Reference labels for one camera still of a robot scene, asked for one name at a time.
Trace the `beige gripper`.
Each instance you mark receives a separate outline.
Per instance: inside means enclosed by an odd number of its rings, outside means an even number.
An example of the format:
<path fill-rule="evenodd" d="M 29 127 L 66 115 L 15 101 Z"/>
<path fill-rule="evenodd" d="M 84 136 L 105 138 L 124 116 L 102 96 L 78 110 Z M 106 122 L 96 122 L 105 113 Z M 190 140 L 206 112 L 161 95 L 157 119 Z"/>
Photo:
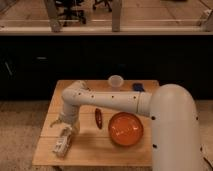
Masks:
<path fill-rule="evenodd" d="M 54 125 L 60 123 L 63 124 L 63 127 L 65 129 L 66 145 L 69 146 L 72 141 L 73 134 L 77 135 L 80 132 L 80 122 L 78 119 L 62 121 L 60 119 L 57 119 L 50 124 L 50 127 L 52 128 Z"/>

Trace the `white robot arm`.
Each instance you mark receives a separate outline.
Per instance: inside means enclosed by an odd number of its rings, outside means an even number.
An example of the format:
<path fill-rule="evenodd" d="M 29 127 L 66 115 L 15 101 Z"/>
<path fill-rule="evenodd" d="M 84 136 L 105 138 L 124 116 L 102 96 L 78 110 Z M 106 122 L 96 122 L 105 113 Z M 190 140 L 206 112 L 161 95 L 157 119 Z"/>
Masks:
<path fill-rule="evenodd" d="M 110 108 L 151 119 L 153 171 L 204 171 L 199 117 L 192 95 L 165 84 L 154 92 L 94 91 L 76 80 L 61 93 L 59 118 L 73 125 L 83 105 Z"/>

